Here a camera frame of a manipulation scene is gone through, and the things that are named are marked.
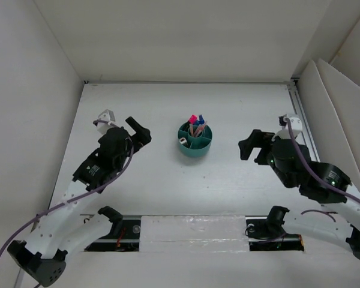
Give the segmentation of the pink white mini stapler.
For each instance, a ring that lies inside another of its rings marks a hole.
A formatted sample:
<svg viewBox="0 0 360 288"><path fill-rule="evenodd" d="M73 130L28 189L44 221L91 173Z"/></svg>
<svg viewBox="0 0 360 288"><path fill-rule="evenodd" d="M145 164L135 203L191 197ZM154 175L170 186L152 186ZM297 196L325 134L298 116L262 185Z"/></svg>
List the pink white mini stapler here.
<svg viewBox="0 0 360 288"><path fill-rule="evenodd" d="M184 138L184 137L182 137L182 138L179 139L179 143L180 143L182 146L184 146L184 147L189 147L188 142L187 142L187 139Z"/></svg>

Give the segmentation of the purple translucent pen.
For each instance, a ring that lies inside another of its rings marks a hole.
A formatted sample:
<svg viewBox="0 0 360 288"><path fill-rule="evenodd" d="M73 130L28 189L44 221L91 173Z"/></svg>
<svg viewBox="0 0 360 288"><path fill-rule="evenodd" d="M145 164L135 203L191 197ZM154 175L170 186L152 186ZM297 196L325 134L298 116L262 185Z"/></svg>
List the purple translucent pen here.
<svg viewBox="0 0 360 288"><path fill-rule="evenodd" d="M190 127L189 127L189 134L190 134L191 137L194 137L193 125L190 125Z"/></svg>

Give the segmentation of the pink capped black highlighter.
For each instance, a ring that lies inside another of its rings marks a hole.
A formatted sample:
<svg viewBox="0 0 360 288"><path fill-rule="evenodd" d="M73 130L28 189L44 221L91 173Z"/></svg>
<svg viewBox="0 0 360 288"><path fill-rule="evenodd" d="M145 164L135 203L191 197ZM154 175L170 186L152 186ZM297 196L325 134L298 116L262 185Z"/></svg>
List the pink capped black highlighter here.
<svg viewBox="0 0 360 288"><path fill-rule="evenodd" d="M194 124L197 121L197 116L196 115L191 115L188 122L190 124Z"/></svg>

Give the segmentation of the red translucent pen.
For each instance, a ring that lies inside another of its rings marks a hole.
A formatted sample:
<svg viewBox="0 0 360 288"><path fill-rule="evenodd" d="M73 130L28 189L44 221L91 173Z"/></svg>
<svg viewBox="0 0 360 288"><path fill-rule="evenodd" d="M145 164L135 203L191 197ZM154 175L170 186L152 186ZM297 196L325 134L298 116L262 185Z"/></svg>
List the red translucent pen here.
<svg viewBox="0 0 360 288"><path fill-rule="evenodd" d="M197 130L195 131L195 137L199 137L200 134L202 133L202 131L204 130L205 126L207 125L207 122L204 122L203 124L200 124L197 128Z"/></svg>

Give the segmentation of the clear blue-capped spray bottle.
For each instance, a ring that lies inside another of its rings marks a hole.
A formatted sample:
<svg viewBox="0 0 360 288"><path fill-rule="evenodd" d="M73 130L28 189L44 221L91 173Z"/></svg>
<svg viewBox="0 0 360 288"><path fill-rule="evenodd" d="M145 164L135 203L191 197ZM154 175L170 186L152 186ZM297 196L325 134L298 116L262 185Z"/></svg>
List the clear blue-capped spray bottle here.
<svg viewBox="0 0 360 288"><path fill-rule="evenodd" d="M205 120L203 118L203 115L199 115L199 124L204 124Z"/></svg>

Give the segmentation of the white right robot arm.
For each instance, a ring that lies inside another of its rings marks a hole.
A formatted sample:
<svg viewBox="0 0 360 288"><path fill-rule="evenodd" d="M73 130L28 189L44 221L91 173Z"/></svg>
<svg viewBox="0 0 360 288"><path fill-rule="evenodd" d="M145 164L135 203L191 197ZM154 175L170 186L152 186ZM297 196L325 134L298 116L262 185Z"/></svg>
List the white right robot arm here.
<svg viewBox="0 0 360 288"><path fill-rule="evenodd" d="M256 164L269 166L286 188L297 188L300 195L326 208L326 214L335 213L347 221L319 222L290 208L273 206L260 227L247 233L249 238L267 243L286 235L306 235L341 247L360 260L360 193L348 193L352 182L341 169L311 160L308 148L291 132L281 136L255 129L238 147L242 160L258 148Z"/></svg>

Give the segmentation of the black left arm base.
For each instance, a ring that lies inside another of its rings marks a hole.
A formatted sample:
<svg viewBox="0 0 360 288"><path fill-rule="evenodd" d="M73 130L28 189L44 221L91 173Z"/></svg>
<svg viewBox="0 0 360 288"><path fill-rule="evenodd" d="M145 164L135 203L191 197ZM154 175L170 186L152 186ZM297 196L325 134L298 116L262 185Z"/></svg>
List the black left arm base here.
<svg viewBox="0 0 360 288"><path fill-rule="evenodd" d="M141 215L126 215L113 223L108 234L88 245L85 252L139 252Z"/></svg>

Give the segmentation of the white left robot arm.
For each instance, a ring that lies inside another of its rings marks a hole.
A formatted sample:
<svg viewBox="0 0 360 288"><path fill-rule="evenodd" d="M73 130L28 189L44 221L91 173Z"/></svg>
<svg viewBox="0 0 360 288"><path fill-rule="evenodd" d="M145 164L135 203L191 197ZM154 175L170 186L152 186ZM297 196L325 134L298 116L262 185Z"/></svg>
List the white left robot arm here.
<svg viewBox="0 0 360 288"><path fill-rule="evenodd" d="M123 216L109 206L100 208L83 224L79 220L82 211L125 172L133 155L152 140L150 130L133 117L125 121L134 134L113 121L94 121L105 129L98 148L73 173L58 204L31 220L36 228L24 240L10 241L9 255L39 286L53 285L68 261L97 239L115 238L121 233Z"/></svg>

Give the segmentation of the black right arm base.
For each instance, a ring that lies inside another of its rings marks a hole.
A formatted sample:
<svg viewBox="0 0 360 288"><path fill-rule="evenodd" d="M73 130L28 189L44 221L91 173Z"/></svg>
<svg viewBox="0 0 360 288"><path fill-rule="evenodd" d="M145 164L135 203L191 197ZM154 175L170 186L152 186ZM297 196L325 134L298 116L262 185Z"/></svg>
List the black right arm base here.
<svg viewBox="0 0 360 288"><path fill-rule="evenodd" d="M247 217L244 235L248 238L249 250L305 251L301 235L287 233L282 228L288 212L285 207L273 206L265 217Z"/></svg>

